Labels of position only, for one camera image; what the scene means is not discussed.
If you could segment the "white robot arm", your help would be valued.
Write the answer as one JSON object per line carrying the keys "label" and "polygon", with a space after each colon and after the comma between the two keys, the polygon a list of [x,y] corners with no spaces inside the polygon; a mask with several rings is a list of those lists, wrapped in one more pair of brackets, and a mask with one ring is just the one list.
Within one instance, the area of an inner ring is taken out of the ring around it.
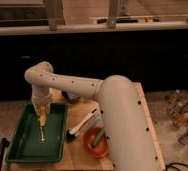
{"label": "white robot arm", "polygon": [[121,75],[104,80],[58,75],[48,62],[27,69],[24,78],[32,85],[31,101],[36,106],[50,102],[52,88],[99,104],[115,171],[162,171],[152,129],[130,79]]}

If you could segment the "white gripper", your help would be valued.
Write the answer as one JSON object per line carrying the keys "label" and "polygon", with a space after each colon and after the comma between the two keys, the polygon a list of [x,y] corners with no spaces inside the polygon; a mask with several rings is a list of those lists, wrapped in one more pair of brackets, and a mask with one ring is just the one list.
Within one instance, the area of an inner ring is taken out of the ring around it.
{"label": "white gripper", "polygon": [[41,112],[44,112],[46,114],[50,113],[51,94],[48,94],[46,96],[32,96],[31,101],[35,111],[38,114],[40,114]]}

